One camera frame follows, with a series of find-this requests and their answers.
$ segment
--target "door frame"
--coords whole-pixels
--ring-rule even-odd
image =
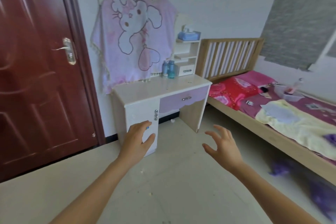
[[[69,26],[76,49],[78,66],[81,71],[86,97],[88,99],[93,126],[99,145],[106,144],[102,117],[100,115],[95,83],[93,80],[89,53],[85,41],[82,18],[77,0],[63,0],[68,15]]]

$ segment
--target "white floor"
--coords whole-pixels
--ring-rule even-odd
[[[292,177],[267,172],[277,149],[213,107],[199,133],[180,119],[159,125],[157,151],[125,176],[99,223],[271,223],[248,190],[204,153],[213,124],[232,131],[246,162],[321,223],[330,222]],[[113,161],[113,142],[0,184],[0,223],[47,223]]]

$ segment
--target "hand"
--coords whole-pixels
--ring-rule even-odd
[[[142,142],[142,136],[144,135],[146,128],[151,124],[150,121],[146,120],[129,127],[118,155],[118,159],[124,162],[128,168],[137,164],[153,144],[155,134],[151,134],[144,143]]]
[[[205,134],[215,140],[217,150],[212,149],[207,144],[202,144],[202,146],[205,152],[216,160],[218,164],[232,173],[244,164],[240,151],[229,130],[219,125],[214,125],[213,127],[219,131],[220,136],[214,131],[206,131]]]

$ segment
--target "bed frame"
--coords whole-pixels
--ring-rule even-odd
[[[195,73],[213,83],[218,83],[227,77],[253,70],[263,43],[263,38],[203,39]],[[207,102],[336,185],[336,166],[332,163],[241,111],[235,111],[214,98],[208,98]]]

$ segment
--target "bottle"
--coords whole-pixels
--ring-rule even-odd
[[[163,64],[162,64],[162,76],[163,77],[168,76],[168,63],[165,60],[163,61]]]
[[[168,78],[174,78],[175,77],[175,71],[174,71],[174,61],[169,60],[168,64]]]
[[[293,86],[289,87],[288,89],[285,90],[285,93],[289,95],[293,95],[294,92],[303,84],[303,78],[299,78]]]

